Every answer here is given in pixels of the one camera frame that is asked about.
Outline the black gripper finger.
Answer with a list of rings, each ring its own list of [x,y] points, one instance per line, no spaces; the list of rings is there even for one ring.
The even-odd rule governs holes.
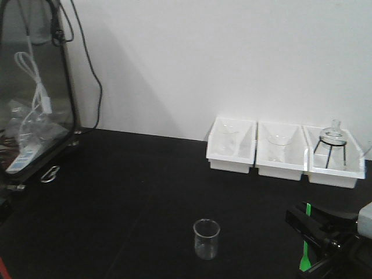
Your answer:
[[[329,224],[330,226],[354,226],[357,224],[358,214],[340,212],[312,204],[310,217],[321,224]]]
[[[330,246],[330,236],[322,224],[298,209],[288,209],[285,221],[318,253]]]

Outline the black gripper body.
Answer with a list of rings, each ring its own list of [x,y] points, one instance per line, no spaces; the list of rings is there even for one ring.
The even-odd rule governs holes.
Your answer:
[[[354,226],[321,228],[330,236],[330,246],[320,253],[312,246],[316,260],[296,278],[371,278],[371,239],[360,235]]]

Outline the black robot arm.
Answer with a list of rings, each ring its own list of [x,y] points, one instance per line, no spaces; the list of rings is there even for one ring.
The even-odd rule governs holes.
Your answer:
[[[306,204],[287,210],[285,221],[315,254],[311,267],[296,278],[371,278],[371,238],[357,231],[357,214]]]

